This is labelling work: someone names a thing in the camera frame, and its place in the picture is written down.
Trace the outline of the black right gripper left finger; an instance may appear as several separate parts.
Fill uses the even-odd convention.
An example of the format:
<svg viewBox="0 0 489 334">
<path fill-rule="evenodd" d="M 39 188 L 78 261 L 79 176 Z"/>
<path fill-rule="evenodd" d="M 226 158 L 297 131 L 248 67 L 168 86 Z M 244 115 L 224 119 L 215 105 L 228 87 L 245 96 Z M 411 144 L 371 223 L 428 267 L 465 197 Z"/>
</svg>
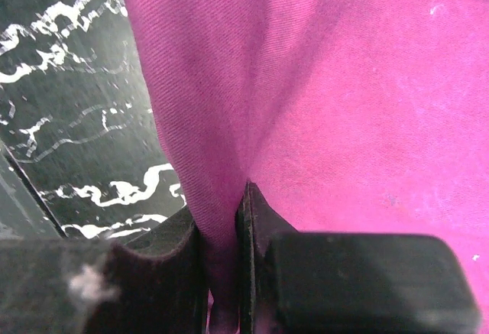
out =
<svg viewBox="0 0 489 334">
<path fill-rule="evenodd" d="M 127 244 L 1 243 L 3 333 L 202 333 L 206 302 L 188 209 Z"/>
</svg>

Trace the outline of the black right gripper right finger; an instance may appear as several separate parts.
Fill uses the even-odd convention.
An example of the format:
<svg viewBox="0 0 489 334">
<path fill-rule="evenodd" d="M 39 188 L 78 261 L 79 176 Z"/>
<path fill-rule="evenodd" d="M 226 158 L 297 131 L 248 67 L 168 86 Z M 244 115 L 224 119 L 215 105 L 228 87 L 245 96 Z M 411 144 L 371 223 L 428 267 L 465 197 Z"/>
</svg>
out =
<svg viewBox="0 0 489 334">
<path fill-rule="evenodd" d="M 477 333 L 461 265 L 430 235 L 299 232 L 247 183 L 236 214 L 243 333 Z"/>
</svg>

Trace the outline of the purple cloth drape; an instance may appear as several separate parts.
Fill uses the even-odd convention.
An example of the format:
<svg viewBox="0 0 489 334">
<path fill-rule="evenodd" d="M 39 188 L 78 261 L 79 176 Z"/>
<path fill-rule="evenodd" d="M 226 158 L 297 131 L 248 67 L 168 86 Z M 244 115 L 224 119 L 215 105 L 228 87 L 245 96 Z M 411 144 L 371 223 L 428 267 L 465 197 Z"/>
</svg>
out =
<svg viewBox="0 0 489 334">
<path fill-rule="evenodd" d="M 200 230 L 211 330 L 238 321 L 245 184 L 299 229 L 443 238 L 488 309 L 488 0 L 125 0 Z"/>
</svg>

